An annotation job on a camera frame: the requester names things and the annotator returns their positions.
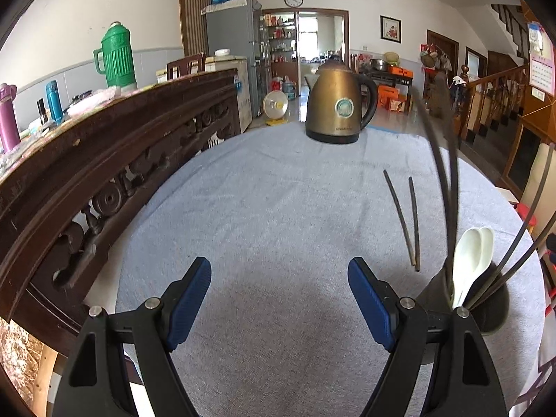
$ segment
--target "white bowl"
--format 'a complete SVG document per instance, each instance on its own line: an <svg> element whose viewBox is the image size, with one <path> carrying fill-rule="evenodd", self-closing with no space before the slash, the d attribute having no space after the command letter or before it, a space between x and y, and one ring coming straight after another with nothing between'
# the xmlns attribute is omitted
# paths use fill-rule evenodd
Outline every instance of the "white bowl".
<svg viewBox="0 0 556 417"><path fill-rule="evenodd" d="M229 48L223 48L221 50L216 50L214 52L215 57L227 57L230 56L231 50Z"/></svg>

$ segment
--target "gray refrigerator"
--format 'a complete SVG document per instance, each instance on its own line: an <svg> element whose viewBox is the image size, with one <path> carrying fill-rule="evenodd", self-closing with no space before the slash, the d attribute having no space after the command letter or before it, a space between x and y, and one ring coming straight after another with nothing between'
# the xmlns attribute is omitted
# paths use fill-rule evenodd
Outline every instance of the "gray refrigerator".
<svg viewBox="0 0 556 417"><path fill-rule="evenodd" d="M209 55L229 48L234 56L247 58L249 95L253 117L262 114L262 101L270 90L268 30L257 0L233 0L207 8Z"/></svg>

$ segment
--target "blue water bottle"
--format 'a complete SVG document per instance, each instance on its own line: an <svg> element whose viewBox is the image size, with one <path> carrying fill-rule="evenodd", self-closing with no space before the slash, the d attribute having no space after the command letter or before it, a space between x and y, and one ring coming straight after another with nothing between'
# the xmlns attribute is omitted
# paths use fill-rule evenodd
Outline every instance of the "blue water bottle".
<svg viewBox="0 0 556 417"><path fill-rule="evenodd" d="M52 80L46 85L46 99L48 100L48 108L50 109L50 117L56 121L58 125L62 123L64 115L62 113L62 104L58 94L58 83Z"/></svg>

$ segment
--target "clock face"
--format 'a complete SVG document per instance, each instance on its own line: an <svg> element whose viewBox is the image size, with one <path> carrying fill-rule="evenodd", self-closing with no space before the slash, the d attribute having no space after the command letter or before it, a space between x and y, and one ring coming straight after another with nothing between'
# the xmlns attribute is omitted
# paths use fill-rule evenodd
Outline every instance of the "clock face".
<svg viewBox="0 0 556 417"><path fill-rule="evenodd" d="M299 8L303 4L303 0L284 0L290 8Z"/></svg>

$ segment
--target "kettle spout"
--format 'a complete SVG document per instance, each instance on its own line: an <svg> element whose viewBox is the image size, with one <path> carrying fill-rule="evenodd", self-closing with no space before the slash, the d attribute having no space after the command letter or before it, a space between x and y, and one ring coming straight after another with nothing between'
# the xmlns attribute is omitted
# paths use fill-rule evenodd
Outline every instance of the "kettle spout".
<svg viewBox="0 0 556 417"><path fill-rule="evenodd" d="M309 86L309 91L313 89L313 86L316 83L316 80L319 79L318 75L304 75L305 81L307 82L307 86Z"/></svg>

